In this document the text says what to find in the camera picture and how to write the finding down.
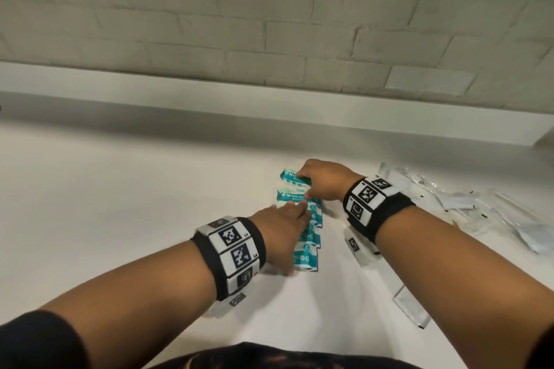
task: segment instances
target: hand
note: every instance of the hand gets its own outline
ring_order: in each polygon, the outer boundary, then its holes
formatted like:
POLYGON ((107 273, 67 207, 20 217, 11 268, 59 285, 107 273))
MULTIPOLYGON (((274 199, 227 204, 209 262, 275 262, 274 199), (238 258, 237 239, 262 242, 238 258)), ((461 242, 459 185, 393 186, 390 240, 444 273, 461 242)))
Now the hand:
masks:
POLYGON ((289 201, 280 208, 272 205, 249 217, 264 238, 266 260, 284 274, 292 271, 294 247, 300 234, 310 223, 307 207, 308 203, 305 201, 297 205, 289 201))
POLYGON ((304 194, 305 199, 340 201, 343 201, 354 183, 364 177, 340 163, 319 159, 308 159, 296 176, 309 177, 312 180, 311 188, 304 194))

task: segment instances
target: table surface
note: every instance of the table surface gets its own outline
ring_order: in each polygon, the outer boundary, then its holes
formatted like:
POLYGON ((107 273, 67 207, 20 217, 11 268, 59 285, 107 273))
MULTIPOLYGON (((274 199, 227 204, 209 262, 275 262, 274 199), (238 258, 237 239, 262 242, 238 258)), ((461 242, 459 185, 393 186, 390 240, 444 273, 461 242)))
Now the table surface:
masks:
MULTIPOLYGON (((445 189, 495 187, 554 218, 553 156, 545 151, 236 117, 197 115, 187 125, 161 138, 0 121, 0 322, 186 240, 208 221, 270 205, 281 170, 309 157, 367 174, 386 161, 445 189)), ((253 341, 465 367, 436 324, 421 330, 392 302, 402 283, 386 262, 358 266, 340 204, 326 208, 318 273, 259 275, 232 313, 201 317, 153 363, 253 341)), ((480 239, 554 288, 550 263, 511 236, 480 239)))

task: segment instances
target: forearm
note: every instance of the forearm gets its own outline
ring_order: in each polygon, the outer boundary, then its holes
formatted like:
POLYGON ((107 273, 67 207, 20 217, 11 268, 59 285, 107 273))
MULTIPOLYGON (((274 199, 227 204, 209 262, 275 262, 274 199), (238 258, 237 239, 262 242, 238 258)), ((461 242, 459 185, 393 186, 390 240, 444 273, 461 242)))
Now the forearm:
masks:
POLYGON ((522 368, 554 323, 554 293, 417 207, 385 221, 377 246, 470 368, 522 368))
POLYGON ((42 309, 79 333, 93 369, 146 364, 216 299, 196 245, 183 242, 90 280, 42 309))

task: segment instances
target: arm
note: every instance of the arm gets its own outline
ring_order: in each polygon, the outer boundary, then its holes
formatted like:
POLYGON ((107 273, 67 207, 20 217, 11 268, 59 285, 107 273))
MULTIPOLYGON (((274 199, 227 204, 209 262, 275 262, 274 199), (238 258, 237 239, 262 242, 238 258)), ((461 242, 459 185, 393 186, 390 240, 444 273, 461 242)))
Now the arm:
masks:
MULTIPOLYGON (((293 267, 294 246, 310 221, 306 203, 263 209, 250 220, 267 260, 293 267)), ((186 241, 102 274, 42 307, 79 334, 93 369, 142 367, 216 300, 200 251, 186 241)))
MULTIPOLYGON (((308 197, 343 200, 361 175, 309 160, 308 197)), ((452 225, 408 207, 376 237, 384 258, 470 368, 523 368, 554 324, 554 292, 452 225)))

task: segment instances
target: wristband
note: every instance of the wristband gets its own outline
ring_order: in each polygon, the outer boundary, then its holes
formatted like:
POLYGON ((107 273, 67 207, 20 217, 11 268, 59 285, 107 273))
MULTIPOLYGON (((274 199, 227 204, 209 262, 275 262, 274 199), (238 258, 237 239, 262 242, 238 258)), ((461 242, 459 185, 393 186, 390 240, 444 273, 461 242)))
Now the wristband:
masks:
POLYGON ((245 217, 225 216, 200 226, 192 241, 213 274, 220 301, 244 288, 265 264, 264 239, 245 217))
POLYGON ((374 244, 385 220, 406 207, 415 206, 408 196, 378 175, 355 182, 342 205, 350 225, 374 244))

